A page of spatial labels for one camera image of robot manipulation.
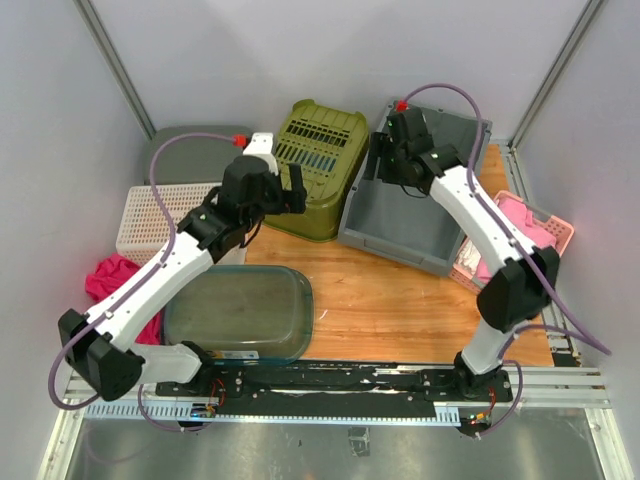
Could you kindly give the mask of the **olive green plastic basin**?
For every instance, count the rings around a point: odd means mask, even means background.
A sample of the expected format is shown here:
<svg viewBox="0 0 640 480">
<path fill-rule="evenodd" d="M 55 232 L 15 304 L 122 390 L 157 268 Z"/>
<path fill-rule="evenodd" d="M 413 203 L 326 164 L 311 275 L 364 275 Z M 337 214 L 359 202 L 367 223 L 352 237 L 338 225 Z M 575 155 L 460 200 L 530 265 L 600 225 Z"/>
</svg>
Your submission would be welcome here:
<svg viewBox="0 0 640 480">
<path fill-rule="evenodd" d="M 346 196 L 368 149 L 369 128 L 360 112 L 296 102 L 277 135 L 275 157 L 285 188 L 288 166 L 301 167 L 307 191 L 303 214 L 268 216 L 266 225 L 313 242 L 337 237 Z"/>
</svg>

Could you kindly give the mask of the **grey plastic bin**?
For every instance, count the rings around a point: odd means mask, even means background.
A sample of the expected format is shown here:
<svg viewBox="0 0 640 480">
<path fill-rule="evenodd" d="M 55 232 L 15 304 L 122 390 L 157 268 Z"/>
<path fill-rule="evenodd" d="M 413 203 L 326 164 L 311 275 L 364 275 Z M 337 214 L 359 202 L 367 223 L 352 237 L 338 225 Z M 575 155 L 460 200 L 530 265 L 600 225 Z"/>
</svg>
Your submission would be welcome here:
<svg viewBox="0 0 640 480">
<path fill-rule="evenodd" d="M 387 132 L 386 106 L 374 132 Z M 338 231 L 338 242 L 430 274 L 446 277 L 465 234 L 447 211 L 413 188 L 407 195 L 398 185 L 376 176 L 365 180 L 363 161 L 349 191 Z"/>
</svg>

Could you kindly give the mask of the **dark grey plastic tray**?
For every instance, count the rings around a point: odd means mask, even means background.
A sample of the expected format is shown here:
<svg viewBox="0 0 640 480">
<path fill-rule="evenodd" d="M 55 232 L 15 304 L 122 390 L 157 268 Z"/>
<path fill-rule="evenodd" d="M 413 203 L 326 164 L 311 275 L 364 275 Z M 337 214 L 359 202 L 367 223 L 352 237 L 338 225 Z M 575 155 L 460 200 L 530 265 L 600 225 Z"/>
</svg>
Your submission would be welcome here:
<svg viewBox="0 0 640 480">
<path fill-rule="evenodd" d="M 156 151 L 167 140 L 186 133 L 251 137 L 253 131 L 239 125 L 186 125 L 159 129 L 140 155 L 144 185 L 150 184 L 150 163 Z M 241 153 L 241 148 L 224 140 L 208 137 L 185 138 L 163 150 L 156 162 L 154 178 L 158 185 L 219 182 L 227 165 Z"/>
</svg>

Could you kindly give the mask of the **white perforated plastic basket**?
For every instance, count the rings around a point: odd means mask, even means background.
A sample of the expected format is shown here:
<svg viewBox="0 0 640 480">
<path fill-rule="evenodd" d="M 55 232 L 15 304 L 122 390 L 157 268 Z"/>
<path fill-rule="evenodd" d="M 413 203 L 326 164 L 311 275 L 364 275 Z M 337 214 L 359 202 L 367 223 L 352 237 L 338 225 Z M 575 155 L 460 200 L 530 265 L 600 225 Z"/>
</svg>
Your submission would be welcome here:
<svg viewBox="0 0 640 480">
<path fill-rule="evenodd" d="M 175 225 L 202 203 L 215 183 L 159 185 L 158 193 Z M 150 186 L 129 189 L 116 240 L 116 252 L 142 267 L 169 239 L 168 223 Z"/>
</svg>

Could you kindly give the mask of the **translucent blue plastic tub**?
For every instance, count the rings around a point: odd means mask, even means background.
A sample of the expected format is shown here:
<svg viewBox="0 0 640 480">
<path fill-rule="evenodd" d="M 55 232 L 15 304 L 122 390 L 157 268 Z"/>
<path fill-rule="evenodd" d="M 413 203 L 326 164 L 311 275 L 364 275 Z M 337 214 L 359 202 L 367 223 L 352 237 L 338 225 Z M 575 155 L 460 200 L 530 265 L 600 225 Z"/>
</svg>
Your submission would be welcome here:
<svg viewBox="0 0 640 480">
<path fill-rule="evenodd" d="M 310 281 L 282 266 L 215 266 L 166 305 L 163 340 L 190 341 L 223 364 L 286 365 L 310 344 Z"/>
</svg>

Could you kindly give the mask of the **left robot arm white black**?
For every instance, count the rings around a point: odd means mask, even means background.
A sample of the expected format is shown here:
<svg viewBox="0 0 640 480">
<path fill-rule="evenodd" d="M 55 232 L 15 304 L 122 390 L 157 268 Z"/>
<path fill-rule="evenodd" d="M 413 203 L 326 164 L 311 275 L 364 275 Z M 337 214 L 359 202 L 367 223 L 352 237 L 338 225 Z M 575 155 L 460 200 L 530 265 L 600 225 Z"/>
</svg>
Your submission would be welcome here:
<svg viewBox="0 0 640 480">
<path fill-rule="evenodd" d="M 74 309 L 58 321 L 63 344 L 57 356 L 95 391 L 114 401 L 135 387 L 175 382 L 190 394 L 214 383 L 211 360 L 191 341 L 139 345 L 138 335 L 180 290 L 250 241 L 268 215 L 302 214 L 307 191 L 299 164 L 288 166 L 284 189 L 272 155 L 248 154 L 225 169 L 220 186 L 179 222 L 160 251 L 121 288 L 85 313 Z"/>
</svg>

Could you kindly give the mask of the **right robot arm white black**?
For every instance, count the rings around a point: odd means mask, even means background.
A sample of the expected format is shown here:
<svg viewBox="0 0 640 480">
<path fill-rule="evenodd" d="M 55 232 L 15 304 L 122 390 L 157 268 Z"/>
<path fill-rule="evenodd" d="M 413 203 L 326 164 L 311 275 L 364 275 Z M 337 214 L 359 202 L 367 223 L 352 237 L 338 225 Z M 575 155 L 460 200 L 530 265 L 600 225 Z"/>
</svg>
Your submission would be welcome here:
<svg viewBox="0 0 640 480">
<path fill-rule="evenodd" d="M 455 146 L 434 143 L 421 109 L 398 102 L 385 131 L 373 134 L 370 154 L 383 182 L 413 187 L 443 207 L 488 267 L 490 279 L 476 297 L 481 321 L 453 363 L 455 392 L 477 399 L 500 371 L 516 329 L 549 305 L 547 289 L 555 284 L 560 256 L 537 246 L 506 217 Z"/>
</svg>

